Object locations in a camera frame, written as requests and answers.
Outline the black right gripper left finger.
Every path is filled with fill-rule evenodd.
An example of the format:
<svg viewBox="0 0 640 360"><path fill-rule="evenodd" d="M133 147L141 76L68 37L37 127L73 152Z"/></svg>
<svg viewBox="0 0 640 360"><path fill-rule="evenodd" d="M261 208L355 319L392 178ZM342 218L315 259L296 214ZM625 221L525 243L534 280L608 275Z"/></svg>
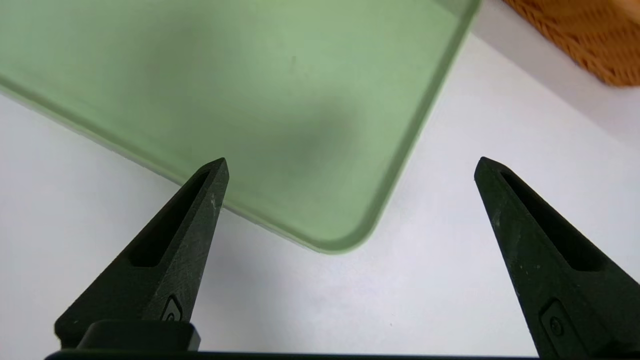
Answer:
<svg viewBox="0 0 640 360"><path fill-rule="evenodd" d="M191 324L230 173L208 162L55 321L61 350L196 351Z"/></svg>

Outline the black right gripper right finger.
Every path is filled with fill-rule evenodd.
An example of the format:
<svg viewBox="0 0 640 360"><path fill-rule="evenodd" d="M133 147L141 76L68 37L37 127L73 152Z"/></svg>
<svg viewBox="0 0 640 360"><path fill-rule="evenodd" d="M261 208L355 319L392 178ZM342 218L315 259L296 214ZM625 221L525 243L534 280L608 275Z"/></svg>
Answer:
<svg viewBox="0 0 640 360"><path fill-rule="evenodd" d="M507 166L474 180L538 356L637 360L638 282Z"/></svg>

